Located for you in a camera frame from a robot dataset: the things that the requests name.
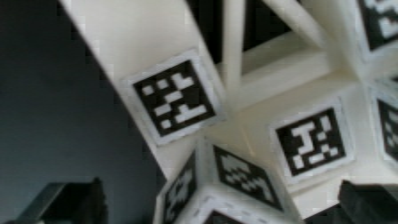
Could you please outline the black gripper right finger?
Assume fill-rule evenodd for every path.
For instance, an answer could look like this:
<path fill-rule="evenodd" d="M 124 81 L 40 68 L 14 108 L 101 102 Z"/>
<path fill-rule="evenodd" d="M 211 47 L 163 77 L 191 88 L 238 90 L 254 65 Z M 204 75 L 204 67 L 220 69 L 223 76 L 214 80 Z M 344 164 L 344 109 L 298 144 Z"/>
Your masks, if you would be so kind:
<path fill-rule="evenodd" d="M 339 203 L 318 212 L 305 224 L 398 224 L 398 184 L 341 182 Z"/>

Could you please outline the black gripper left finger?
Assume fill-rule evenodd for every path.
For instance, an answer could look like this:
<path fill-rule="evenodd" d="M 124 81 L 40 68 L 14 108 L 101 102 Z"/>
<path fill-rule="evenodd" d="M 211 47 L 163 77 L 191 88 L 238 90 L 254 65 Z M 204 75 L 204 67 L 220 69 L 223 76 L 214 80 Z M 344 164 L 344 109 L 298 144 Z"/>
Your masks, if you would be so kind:
<path fill-rule="evenodd" d="M 10 224 L 106 224 L 101 180 L 49 183 Z"/>

